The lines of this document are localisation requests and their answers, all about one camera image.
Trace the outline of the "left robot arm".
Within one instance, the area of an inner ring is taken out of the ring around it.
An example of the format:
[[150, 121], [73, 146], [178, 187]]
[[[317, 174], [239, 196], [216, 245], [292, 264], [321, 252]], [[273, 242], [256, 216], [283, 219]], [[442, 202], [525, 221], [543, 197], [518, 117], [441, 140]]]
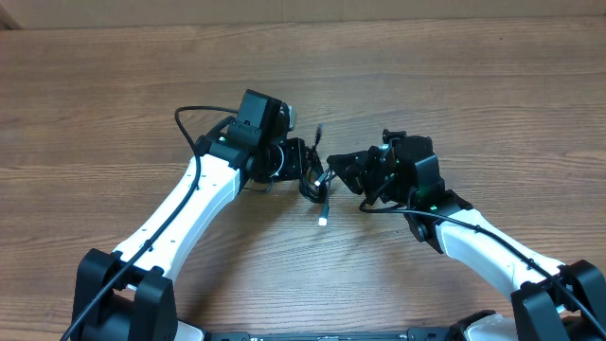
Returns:
[[110, 253], [91, 249], [78, 267], [65, 340], [204, 341], [179, 318], [174, 283], [213, 219], [248, 181], [272, 185], [303, 172], [302, 140], [290, 138], [296, 112], [247, 90], [239, 109], [187, 143], [187, 170], [169, 196]]

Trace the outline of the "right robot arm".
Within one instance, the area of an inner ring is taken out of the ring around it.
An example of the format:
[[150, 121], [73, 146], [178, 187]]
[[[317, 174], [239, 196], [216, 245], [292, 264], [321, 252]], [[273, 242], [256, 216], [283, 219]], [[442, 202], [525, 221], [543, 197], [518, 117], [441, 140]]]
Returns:
[[[513, 316], [485, 310], [454, 323], [448, 340], [602, 340], [605, 277], [592, 263], [566, 264], [515, 241], [446, 188], [430, 138], [383, 132], [383, 144], [328, 158], [365, 199], [365, 213], [402, 215], [419, 242], [458, 260], [505, 296]], [[378, 209], [376, 201], [386, 206]]]

